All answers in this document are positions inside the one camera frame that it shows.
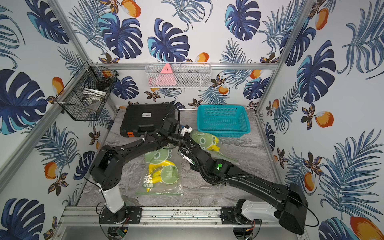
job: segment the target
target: black tool case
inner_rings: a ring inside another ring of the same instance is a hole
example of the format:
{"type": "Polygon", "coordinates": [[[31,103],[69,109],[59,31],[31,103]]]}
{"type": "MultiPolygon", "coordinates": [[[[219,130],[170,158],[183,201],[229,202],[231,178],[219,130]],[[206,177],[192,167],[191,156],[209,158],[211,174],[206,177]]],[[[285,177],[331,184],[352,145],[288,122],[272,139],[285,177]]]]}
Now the black tool case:
{"type": "MultiPolygon", "coordinates": [[[[159,129],[167,112],[174,108],[171,103],[129,105],[120,127],[121,136],[139,137],[146,131],[159,129]]],[[[174,115],[174,111],[171,111],[168,118],[173,118],[174,115]]]]}

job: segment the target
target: plastic bag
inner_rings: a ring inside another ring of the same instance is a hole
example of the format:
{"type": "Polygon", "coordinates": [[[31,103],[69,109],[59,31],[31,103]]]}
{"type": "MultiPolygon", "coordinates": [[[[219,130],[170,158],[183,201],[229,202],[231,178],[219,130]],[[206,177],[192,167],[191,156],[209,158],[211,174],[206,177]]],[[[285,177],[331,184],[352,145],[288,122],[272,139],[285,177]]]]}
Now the plastic bag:
{"type": "Polygon", "coordinates": [[[183,194],[180,183],[182,157],[177,154],[177,148],[169,148],[173,148],[173,145],[168,144],[167,147],[144,155],[146,168],[141,176],[137,194],[183,194]]]}
{"type": "Polygon", "coordinates": [[[191,137],[200,145],[201,149],[209,152],[213,159],[223,159],[231,163],[238,163],[238,160],[227,157],[220,152],[222,145],[215,135],[207,132],[199,132],[197,130],[193,130],[191,132],[191,137]]]}

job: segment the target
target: pink triangular object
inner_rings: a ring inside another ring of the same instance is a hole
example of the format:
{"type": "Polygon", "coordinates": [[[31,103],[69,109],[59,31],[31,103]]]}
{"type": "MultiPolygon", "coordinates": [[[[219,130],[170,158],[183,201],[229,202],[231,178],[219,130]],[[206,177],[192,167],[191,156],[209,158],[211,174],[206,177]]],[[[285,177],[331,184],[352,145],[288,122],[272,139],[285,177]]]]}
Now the pink triangular object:
{"type": "Polygon", "coordinates": [[[153,85],[176,85],[175,75],[173,75],[172,68],[169,63],[166,63],[160,73],[171,73],[171,74],[159,74],[157,79],[152,79],[153,85]]]}

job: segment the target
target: clear plastic bag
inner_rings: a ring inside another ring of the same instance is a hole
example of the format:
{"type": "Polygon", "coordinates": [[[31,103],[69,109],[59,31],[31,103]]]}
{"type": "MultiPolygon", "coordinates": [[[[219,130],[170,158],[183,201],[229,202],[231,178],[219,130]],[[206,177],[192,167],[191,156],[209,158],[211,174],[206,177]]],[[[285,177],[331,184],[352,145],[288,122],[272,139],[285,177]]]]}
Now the clear plastic bag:
{"type": "Polygon", "coordinates": [[[173,147],[168,144],[167,147],[145,154],[146,168],[141,176],[137,194],[183,194],[180,183],[182,157],[177,154],[177,148],[173,147]]]}

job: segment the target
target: yellow banana toy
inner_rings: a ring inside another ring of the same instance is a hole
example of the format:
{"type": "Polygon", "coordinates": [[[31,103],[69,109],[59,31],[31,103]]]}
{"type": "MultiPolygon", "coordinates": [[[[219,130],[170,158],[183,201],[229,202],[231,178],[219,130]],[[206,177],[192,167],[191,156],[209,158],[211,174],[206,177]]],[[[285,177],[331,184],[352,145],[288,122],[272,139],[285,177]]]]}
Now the yellow banana toy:
{"type": "Polygon", "coordinates": [[[173,165],[175,166],[175,164],[171,161],[168,161],[168,160],[165,160],[164,162],[160,163],[160,164],[150,164],[148,166],[148,170],[149,170],[149,174],[153,173],[153,171],[158,168],[158,167],[162,167],[162,166],[169,166],[169,165],[173,165]]]}
{"type": "Polygon", "coordinates": [[[160,176],[160,174],[158,174],[157,177],[152,177],[151,180],[148,180],[148,183],[149,183],[149,184],[155,184],[155,183],[158,183],[158,182],[161,182],[161,176],[160,176]]]}

